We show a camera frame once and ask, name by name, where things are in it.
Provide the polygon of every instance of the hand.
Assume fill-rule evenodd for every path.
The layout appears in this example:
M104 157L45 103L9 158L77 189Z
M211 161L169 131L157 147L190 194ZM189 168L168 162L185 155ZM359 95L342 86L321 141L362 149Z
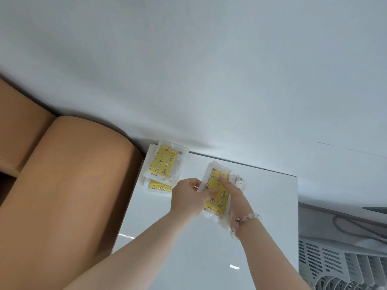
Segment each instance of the hand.
M204 207L206 200L217 194L217 189L197 192L202 182L196 178L180 180L172 189L171 212L188 220L195 218Z
M235 219L242 219L244 216L247 216L250 213L254 213L254 211L245 198L242 190L235 187L230 181L223 177L219 177L219 180L223 187L226 188L231 195L231 210L233 213L233 218L230 226L233 227Z

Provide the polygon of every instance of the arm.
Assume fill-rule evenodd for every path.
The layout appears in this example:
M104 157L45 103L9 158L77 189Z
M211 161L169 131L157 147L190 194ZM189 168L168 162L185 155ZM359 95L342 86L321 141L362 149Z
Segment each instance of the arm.
M75 279L65 290L141 290L153 282L173 242L204 202L217 191L196 192L200 181L181 180L172 190L171 211L137 238Z
M224 178L219 179L230 192L233 220L253 213L242 191ZM257 289L310 290L259 220L249 219L241 224L235 235L242 243Z

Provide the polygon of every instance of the white table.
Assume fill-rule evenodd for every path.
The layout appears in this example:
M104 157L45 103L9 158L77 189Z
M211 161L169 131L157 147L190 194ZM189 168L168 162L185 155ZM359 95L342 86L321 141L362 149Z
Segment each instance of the white table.
M190 153L185 159L181 179L196 177L201 180L208 163L213 160ZM253 210L262 215L265 228L290 263L298 269L297 178L216 161L237 171L246 180L244 194ZM113 252L128 244L169 211L171 198L150 195L145 190L143 177L138 177ZM240 242L231 238L229 230L199 215L177 238L149 289L245 290L255 287Z

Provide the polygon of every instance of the brown chair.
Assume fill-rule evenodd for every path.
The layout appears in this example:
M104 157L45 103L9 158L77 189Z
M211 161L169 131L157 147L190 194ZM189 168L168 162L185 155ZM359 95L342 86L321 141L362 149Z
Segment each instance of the brown chair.
M63 289L107 257L142 160L119 133L0 81L0 289Z

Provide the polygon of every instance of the finger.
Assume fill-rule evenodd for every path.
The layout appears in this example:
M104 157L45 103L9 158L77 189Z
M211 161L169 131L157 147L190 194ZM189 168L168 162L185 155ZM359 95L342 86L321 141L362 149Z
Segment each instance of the finger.
M233 193L241 193L241 190L233 185L229 180L224 177L219 177L220 183L224 188L228 190L228 192L232 195Z
M199 187L200 184L202 183L199 179L197 178L188 178L188 182L190 183L191 187Z
M211 197L214 197L217 195L218 189L217 188L211 188L211 189L206 189L201 192L203 195L204 201L209 200Z

